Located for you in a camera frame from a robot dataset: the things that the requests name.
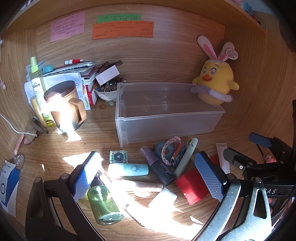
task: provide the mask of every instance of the white wall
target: white wall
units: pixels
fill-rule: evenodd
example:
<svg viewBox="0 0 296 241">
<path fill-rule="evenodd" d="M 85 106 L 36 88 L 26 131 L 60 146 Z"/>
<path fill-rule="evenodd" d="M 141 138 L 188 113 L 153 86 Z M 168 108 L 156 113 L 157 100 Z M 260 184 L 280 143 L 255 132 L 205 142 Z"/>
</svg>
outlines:
<svg viewBox="0 0 296 241">
<path fill-rule="evenodd" d="M 254 11 L 266 12 L 272 15 L 276 15 L 269 6 L 262 0 L 242 0 L 243 2 L 247 2 Z"/>
</svg>

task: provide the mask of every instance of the plastic bin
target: plastic bin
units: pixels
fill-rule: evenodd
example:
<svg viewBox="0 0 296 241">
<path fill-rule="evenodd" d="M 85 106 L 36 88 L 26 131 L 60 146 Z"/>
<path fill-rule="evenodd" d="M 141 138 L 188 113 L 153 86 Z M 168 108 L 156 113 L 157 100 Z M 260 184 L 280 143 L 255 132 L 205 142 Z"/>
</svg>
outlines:
<svg viewBox="0 0 296 241">
<path fill-rule="evenodd" d="M 192 84 L 118 83 L 115 122 L 120 146 L 212 132 L 225 110 L 202 102 Z"/>
</svg>

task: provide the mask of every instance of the textured blue pad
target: textured blue pad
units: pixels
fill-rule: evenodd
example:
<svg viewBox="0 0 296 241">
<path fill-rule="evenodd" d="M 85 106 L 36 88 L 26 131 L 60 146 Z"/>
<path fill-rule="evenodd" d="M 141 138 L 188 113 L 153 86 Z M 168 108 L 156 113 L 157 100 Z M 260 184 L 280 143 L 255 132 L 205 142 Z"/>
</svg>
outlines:
<svg viewBox="0 0 296 241">
<path fill-rule="evenodd" d="M 270 148 L 272 146 L 269 138 L 258 135 L 254 132 L 249 134 L 249 141 L 258 144 L 259 146 L 262 146 L 264 148 Z"/>
<path fill-rule="evenodd" d="M 98 152 L 90 155 L 88 158 L 90 160 L 85 165 L 84 169 L 76 179 L 73 184 L 73 198 L 77 202 L 79 199 L 83 198 L 87 192 L 91 182 L 93 181 L 99 167 L 102 165 L 102 158 Z"/>
<path fill-rule="evenodd" d="M 221 202 L 224 196 L 224 184 L 226 184 L 227 181 L 223 170 L 213 164 L 205 152 L 197 153 L 194 158 L 194 163 L 212 197 Z"/>
</svg>

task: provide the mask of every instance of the metal screw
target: metal screw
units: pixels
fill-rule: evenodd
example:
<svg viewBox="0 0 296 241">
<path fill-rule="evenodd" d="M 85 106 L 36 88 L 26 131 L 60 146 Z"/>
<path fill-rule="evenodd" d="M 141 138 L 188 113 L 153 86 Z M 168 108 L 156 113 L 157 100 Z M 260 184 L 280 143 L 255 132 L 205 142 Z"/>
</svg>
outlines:
<svg viewBox="0 0 296 241">
<path fill-rule="evenodd" d="M 262 180 L 261 180 L 261 178 L 259 178 L 259 177 L 256 177 L 256 178 L 255 178 L 255 182 L 257 182 L 257 183 L 261 183 L 261 182 L 262 182 Z"/>
<path fill-rule="evenodd" d="M 35 178 L 35 183 L 39 183 L 41 181 L 41 177 Z"/>
<path fill-rule="evenodd" d="M 66 180 L 68 177 L 69 177 L 69 174 L 68 173 L 64 173 L 63 175 L 61 175 L 61 178 L 63 180 Z"/>
<path fill-rule="evenodd" d="M 232 173 L 228 173 L 228 174 L 227 174 L 227 178 L 228 178 L 229 180 L 233 180 L 233 179 L 235 179 L 235 175 L 233 175 Z"/>
</svg>

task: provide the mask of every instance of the mug handle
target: mug handle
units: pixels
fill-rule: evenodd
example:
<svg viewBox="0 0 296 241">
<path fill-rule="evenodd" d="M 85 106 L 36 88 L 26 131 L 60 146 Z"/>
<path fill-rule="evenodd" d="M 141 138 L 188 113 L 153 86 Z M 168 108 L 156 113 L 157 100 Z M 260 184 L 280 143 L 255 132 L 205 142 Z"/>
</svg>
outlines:
<svg viewBox="0 0 296 241">
<path fill-rule="evenodd" d="M 78 121 L 77 124 L 80 125 L 86 119 L 86 111 L 85 111 L 84 103 L 83 103 L 82 100 L 77 99 L 75 97 L 73 97 L 72 99 L 70 99 L 69 100 L 69 103 L 78 106 L 78 110 L 79 110 L 79 113 L 80 113 L 81 120 Z"/>
</svg>

